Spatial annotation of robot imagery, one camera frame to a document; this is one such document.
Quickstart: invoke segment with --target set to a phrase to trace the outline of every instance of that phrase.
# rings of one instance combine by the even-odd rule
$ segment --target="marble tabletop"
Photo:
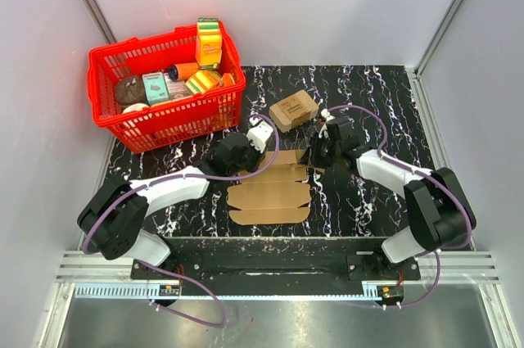
[[[403,161],[433,168],[408,76],[403,66],[251,66],[245,67],[246,90],[242,122],[207,136],[134,155],[118,140],[111,153],[108,174],[125,179],[146,179],[173,173],[200,159],[231,131],[246,132],[246,119],[267,114],[275,102],[301,89],[321,106],[364,106],[386,124],[386,151]],[[369,144],[376,146],[381,132],[371,117],[352,111],[351,122]],[[308,135],[318,127],[311,121],[282,134],[283,150],[307,146]],[[146,218],[144,228],[166,237],[351,237],[390,236],[407,226],[404,201],[384,187],[328,169],[309,169],[309,217],[301,224],[235,224],[228,217],[227,191],[208,194],[159,210]]]

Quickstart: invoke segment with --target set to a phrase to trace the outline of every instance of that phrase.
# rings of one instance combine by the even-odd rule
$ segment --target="gray floor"
[[[412,300],[421,287],[407,287]],[[144,301],[75,299],[62,347],[493,347],[474,287],[440,286],[412,309],[382,312],[340,302],[229,301],[230,324],[206,328]],[[212,301],[180,301],[177,310],[218,320]]]

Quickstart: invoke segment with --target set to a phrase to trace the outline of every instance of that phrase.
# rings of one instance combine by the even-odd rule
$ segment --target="teal box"
[[[142,75],[142,80],[146,89],[147,102],[150,106],[169,101],[169,92],[162,72],[144,74]]]

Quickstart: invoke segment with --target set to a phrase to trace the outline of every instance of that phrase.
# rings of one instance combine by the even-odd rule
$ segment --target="open cardboard box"
[[[310,186],[307,168],[298,165],[302,150],[279,151],[271,166],[261,174],[241,180],[241,184],[228,189],[229,217],[240,225],[297,224],[308,218]],[[268,151],[260,166],[271,157]]]

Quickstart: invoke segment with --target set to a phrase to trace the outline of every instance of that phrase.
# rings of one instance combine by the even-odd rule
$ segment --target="red plastic shopping basket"
[[[234,85],[125,114],[115,100],[119,79],[194,62],[197,26],[178,27],[173,33],[131,38],[93,49],[89,53],[88,92],[94,122],[109,129],[135,153],[238,125],[246,77],[235,44],[222,22],[220,29],[223,42],[219,72],[231,73]]]

